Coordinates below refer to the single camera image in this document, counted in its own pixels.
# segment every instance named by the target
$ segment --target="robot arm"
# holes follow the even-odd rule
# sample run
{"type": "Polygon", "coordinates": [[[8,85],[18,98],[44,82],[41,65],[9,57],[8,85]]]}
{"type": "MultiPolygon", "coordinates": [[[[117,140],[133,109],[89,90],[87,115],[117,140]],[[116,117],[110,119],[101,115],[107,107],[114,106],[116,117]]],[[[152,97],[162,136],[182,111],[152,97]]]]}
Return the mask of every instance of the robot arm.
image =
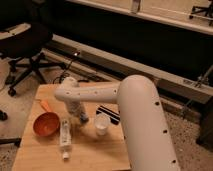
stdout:
{"type": "Polygon", "coordinates": [[[148,78],[133,75],[121,83],[81,88],[69,77],[55,96],[67,108],[80,101],[117,103],[131,169],[180,170],[159,95],[148,78]]]}

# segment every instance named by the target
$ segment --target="cup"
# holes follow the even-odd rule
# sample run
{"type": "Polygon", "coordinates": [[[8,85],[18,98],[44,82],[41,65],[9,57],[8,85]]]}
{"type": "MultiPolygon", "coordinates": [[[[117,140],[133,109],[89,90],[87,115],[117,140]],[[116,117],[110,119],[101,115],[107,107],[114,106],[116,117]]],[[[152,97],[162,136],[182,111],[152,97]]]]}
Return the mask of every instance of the cup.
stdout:
{"type": "Polygon", "coordinates": [[[110,118],[106,114],[100,113],[96,115],[94,119],[94,125],[96,128],[96,133],[98,135],[105,135],[107,133],[107,129],[110,125],[110,118]]]}

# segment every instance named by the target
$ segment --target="black chair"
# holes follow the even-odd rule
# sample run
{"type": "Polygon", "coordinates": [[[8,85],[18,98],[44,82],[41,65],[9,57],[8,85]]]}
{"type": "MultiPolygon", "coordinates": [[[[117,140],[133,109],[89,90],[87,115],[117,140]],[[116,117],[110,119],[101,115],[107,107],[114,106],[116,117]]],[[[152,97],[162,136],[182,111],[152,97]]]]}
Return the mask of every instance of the black chair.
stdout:
{"type": "Polygon", "coordinates": [[[213,0],[209,1],[211,1],[211,3],[208,7],[193,6],[189,18],[192,19],[194,17],[193,14],[205,13],[205,17],[210,18],[209,26],[211,26],[213,23],[213,0]]]}
{"type": "Polygon", "coordinates": [[[0,2],[0,31],[7,32],[7,28],[28,23],[30,28],[20,34],[9,38],[0,39],[0,58],[11,58],[9,61],[10,71],[15,72],[17,67],[26,70],[10,85],[8,94],[14,96],[14,87],[21,82],[32,71],[40,78],[41,83],[46,83],[39,68],[60,66],[64,69],[64,63],[43,62],[45,55],[41,52],[42,47],[52,39],[52,32],[44,25],[31,21],[30,10],[27,8],[25,0],[6,0],[0,2]],[[19,63],[23,59],[28,59],[29,63],[19,63]]]}

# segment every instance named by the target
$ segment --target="wooden table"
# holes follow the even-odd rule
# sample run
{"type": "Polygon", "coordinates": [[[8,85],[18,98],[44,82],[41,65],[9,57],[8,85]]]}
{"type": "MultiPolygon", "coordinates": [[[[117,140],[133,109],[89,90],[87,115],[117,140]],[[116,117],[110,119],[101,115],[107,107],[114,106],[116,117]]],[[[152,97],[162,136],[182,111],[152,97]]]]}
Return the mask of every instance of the wooden table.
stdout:
{"type": "MultiPolygon", "coordinates": [[[[84,83],[81,86],[93,84],[96,83],[84,83]]],[[[72,124],[72,150],[69,161],[62,160],[62,153],[59,149],[59,132],[48,138],[35,135],[33,122],[40,114],[44,113],[39,104],[41,99],[46,99],[59,117],[69,116],[64,103],[54,98],[56,87],[57,85],[41,85],[38,88],[13,170],[102,171],[129,169],[121,125],[111,124],[109,132],[105,136],[98,136],[95,133],[93,118],[96,109],[100,105],[98,103],[84,103],[86,113],[90,117],[90,121],[85,126],[72,124]]],[[[104,105],[117,111],[117,105],[104,105]]]]}

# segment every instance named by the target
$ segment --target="hole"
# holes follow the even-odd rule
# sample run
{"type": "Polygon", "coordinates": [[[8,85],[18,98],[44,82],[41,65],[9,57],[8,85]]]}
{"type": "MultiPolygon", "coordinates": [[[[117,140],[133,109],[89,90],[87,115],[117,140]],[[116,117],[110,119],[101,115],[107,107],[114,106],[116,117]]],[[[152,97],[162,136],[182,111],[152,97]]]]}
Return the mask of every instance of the hole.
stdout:
{"type": "Polygon", "coordinates": [[[155,102],[155,105],[156,105],[156,106],[159,106],[159,105],[160,105],[160,103],[159,103],[159,102],[155,102]]]}

